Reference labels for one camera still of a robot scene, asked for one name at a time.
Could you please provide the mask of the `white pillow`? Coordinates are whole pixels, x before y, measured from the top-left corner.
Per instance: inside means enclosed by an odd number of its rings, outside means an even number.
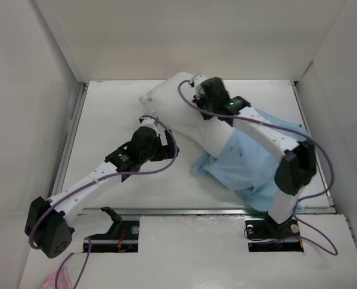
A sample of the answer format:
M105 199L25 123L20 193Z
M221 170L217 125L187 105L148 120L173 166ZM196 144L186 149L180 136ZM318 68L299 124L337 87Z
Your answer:
M194 140L212 157L218 158L234 128L215 117L204 120L199 111L182 100L178 85L190 78L189 73L179 72L140 96L139 100L145 112L155 113L163 124Z

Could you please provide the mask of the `blue pillowcase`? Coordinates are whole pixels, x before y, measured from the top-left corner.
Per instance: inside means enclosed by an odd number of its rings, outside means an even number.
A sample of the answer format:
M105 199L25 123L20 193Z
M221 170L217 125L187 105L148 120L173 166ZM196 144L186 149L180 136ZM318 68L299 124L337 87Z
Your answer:
M269 152L234 128L219 157L206 153L195 162L191 172L196 176L213 176L252 208L266 212L278 193L274 180L277 168L278 163Z

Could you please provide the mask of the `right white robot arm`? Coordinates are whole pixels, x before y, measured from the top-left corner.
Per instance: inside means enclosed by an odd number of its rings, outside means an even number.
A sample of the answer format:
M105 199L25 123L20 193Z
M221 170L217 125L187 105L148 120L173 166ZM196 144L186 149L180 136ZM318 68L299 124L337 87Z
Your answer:
M247 100L231 98L219 77L196 75L189 84L195 89L192 101L205 120L217 117L227 122L255 140L277 162L274 180L279 191L265 216L264 229L271 237L280 236L291 222L301 192L317 172L313 142L283 134Z

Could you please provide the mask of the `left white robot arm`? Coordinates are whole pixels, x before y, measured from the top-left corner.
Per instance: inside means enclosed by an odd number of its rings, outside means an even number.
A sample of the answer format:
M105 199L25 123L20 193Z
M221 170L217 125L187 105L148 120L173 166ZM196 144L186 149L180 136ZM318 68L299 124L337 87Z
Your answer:
M164 135L166 144L156 127L140 126L130 141L107 155L92 173L67 191L48 199L34 199L25 225L31 248L41 250L48 258L61 255L76 233L75 217L90 202L129 177L143 175L140 169L147 162L174 163L179 148L171 130L165 129Z

